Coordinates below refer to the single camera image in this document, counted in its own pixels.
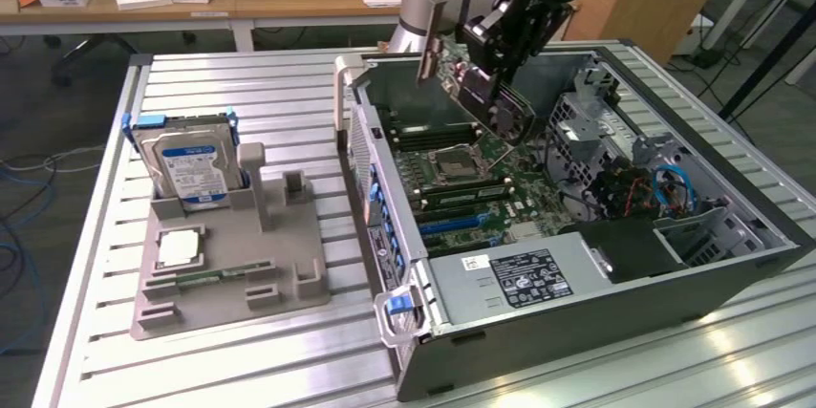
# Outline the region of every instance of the aluminum extrusion table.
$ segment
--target aluminum extrusion table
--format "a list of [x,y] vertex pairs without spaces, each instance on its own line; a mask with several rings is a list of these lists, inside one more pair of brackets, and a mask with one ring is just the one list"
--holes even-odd
[[[592,43],[610,48],[816,235],[814,198],[715,113],[642,52],[618,42]],[[816,406],[814,254],[694,323],[439,397],[395,401],[332,131],[335,57],[370,51],[135,59],[35,406]],[[642,129],[660,132],[650,109],[626,91],[622,100]],[[128,328],[152,185],[119,117],[124,112],[211,113],[226,106],[242,118],[242,140],[266,143],[264,175],[303,168],[314,180],[334,299],[298,313],[136,342]]]

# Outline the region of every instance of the robotic arm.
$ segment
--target robotic arm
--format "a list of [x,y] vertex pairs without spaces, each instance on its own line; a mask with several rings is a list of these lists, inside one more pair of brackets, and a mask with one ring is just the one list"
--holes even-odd
[[[564,24],[571,13],[570,1],[495,0],[492,12],[472,18],[462,30],[470,63],[456,64],[456,84],[450,93],[511,145],[526,139],[535,118],[511,88],[512,78],[527,57],[539,54]],[[428,40],[420,80],[436,69],[443,50],[439,38]]]

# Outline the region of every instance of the table leg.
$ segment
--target table leg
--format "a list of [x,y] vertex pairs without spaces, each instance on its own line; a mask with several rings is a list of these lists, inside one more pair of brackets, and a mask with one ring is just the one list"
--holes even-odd
[[252,44],[252,29],[255,29],[255,22],[251,19],[234,19],[230,21],[230,27],[235,37],[236,51],[239,53],[254,52],[255,45]]
[[771,24],[774,18],[779,14],[779,11],[782,10],[780,4],[784,5],[786,2],[788,2],[788,0],[774,0],[772,3],[768,5],[763,16],[760,17],[760,19],[756,20],[756,24],[754,25],[754,27],[751,28],[751,32],[746,36],[747,40],[744,40],[740,44],[743,48],[751,48],[754,46],[754,42],[756,42],[756,39],[759,38],[760,34],[766,30],[767,26]]
[[791,74],[788,74],[786,77],[786,83],[790,85],[796,85],[800,82],[804,73],[807,73],[807,71],[811,70],[811,67],[814,67],[814,64],[816,64],[816,48],[811,51],[811,54],[802,60],[794,71],[791,71]]
[[715,47],[716,41],[726,33],[726,30],[728,29],[731,22],[738,17],[738,13],[743,9],[744,3],[747,1],[748,0],[734,0],[731,2],[731,5],[728,6],[726,13],[723,13],[722,18],[719,18],[719,21],[716,21],[716,24],[714,25],[714,29],[710,32],[710,35],[706,37],[706,42],[703,42],[704,49],[711,50]]

